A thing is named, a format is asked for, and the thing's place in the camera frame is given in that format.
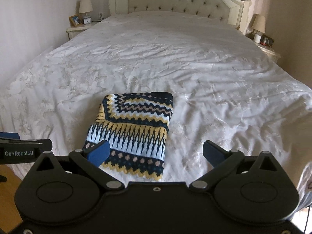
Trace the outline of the black yellow white patterned sweater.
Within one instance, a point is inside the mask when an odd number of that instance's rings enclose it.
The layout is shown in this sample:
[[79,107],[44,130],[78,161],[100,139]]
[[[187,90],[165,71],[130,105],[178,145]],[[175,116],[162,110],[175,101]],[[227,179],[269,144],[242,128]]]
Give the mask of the black yellow white patterned sweater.
[[168,92],[106,95],[83,149],[106,141],[110,148],[106,159],[94,156],[99,165],[158,181],[173,109],[174,97]]

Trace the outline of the white floral bedspread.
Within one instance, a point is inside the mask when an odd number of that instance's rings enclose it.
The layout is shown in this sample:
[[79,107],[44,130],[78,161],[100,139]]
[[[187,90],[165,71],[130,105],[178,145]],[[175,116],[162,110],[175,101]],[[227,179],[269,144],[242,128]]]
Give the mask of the white floral bedspread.
[[270,151],[311,204],[311,89],[217,20],[173,12],[115,15],[38,57],[1,88],[1,131],[82,148],[106,95],[168,92],[174,108],[164,182],[212,168],[210,140],[245,155]]

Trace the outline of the cream right nightstand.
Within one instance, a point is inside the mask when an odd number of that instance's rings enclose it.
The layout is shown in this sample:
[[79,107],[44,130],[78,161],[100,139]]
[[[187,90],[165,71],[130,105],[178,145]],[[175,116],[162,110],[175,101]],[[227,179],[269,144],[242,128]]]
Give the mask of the cream right nightstand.
[[[245,36],[253,41],[254,35],[252,32],[246,33]],[[281,55],[273,50],[273,48],[260,43],[254,42],[273,62],[278,63],[278,60],[281,58]]]

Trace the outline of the cream nightstand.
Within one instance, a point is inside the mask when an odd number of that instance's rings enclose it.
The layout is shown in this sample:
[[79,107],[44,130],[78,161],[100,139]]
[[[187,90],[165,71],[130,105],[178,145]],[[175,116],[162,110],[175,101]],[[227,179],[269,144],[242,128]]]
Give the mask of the cream nightstand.
[[[252,32],[246,33],[245,36],[253,41],[254,35]],[[273,50],[273,48],[260,43],[254,42],[273,62],[278,63],[278,60],[281,58],[281,55]]]
[[81,32],[95,26],[96,24],[98,24],[98,22],[91,22],[90,24],[67,28],[66,33],[67,33],[68,39],[69,40],[73,39],[75,36],[77,36]]

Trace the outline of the cream left nightstand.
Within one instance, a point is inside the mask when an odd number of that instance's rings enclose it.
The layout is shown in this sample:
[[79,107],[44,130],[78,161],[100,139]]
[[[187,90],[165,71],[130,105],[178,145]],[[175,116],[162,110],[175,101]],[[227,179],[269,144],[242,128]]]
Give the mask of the cream left nightstand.
[[69,40],[73,39],[75,36],[77,36],[81,32],[95,26],[96,24],[98,24],[98,22],[91,22],[90,24],[67,28],[66,33],[67,33],[68,39]]

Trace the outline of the dark clock on right nightstand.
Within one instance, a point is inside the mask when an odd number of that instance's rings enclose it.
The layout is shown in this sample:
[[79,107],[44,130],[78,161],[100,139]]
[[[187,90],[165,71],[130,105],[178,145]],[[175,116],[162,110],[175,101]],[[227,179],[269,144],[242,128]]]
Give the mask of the dark clock on right nightstand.
[[272,47],[274,44],[274,39],[264,34],[260,38],[260,44],[263,46]]

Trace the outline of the small white alarm clock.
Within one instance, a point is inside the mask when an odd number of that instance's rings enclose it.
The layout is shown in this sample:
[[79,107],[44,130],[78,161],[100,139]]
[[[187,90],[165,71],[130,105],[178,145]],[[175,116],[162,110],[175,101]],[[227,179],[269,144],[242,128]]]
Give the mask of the small white alarm clock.
[[84,16],[82,18],[82,22],[83,22],[83,25],[91,24],[92,23],[91,16]]

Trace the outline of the white sheer curtain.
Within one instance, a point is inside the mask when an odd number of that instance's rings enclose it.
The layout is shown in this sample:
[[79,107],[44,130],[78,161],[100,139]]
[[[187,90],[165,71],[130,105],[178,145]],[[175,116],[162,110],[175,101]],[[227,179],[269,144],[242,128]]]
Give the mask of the white sheer curtain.
[[79,0],[1,0],[1,85],[65,41]]

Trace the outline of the right white table lamp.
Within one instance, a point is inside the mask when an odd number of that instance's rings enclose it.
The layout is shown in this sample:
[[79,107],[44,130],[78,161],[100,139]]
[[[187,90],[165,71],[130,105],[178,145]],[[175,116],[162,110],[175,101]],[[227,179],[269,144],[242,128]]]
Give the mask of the right white table lamp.
[[252,24],[252,34],[265,33],[266,18],[261,14],[256,14]]

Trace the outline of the white table lamp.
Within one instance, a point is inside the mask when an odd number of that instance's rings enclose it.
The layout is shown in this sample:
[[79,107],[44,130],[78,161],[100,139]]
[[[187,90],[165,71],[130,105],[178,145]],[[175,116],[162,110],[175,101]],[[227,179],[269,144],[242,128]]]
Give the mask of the white table lamp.
[[266,18],[261,14],[256,14],[252,24],[252,34],[265,33]]
[[79,14],[82,18],[88,16],[88,13],[93,11],[91,0],[80,0]]

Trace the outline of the left white table lamp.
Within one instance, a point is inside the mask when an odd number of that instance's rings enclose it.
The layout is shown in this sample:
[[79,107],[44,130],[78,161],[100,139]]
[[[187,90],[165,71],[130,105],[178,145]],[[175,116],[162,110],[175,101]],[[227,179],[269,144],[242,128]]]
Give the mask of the left white table lamp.
[[79,14],[82,18],[88,16],[88,13],[93,11],[91,0],[80,0]]

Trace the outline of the tufted cream headboard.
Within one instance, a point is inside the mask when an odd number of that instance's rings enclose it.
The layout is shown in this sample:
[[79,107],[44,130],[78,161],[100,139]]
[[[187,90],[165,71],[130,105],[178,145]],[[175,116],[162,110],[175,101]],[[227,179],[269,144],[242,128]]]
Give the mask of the tufted cream headboard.
[[108,0],[111,14],[168,11],[217,19],[245,33],[249,23],[249,0]]

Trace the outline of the wooden picture frame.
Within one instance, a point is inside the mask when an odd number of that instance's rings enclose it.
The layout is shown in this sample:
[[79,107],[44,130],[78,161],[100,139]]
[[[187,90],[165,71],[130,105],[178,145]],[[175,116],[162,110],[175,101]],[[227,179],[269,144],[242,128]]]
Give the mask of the wooden picture frame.
[[82,25],[82,20],[81,20],[79,14],[70,16],[69,21],[70,21],[70,25],[72,27],[78,27],[78,26]]

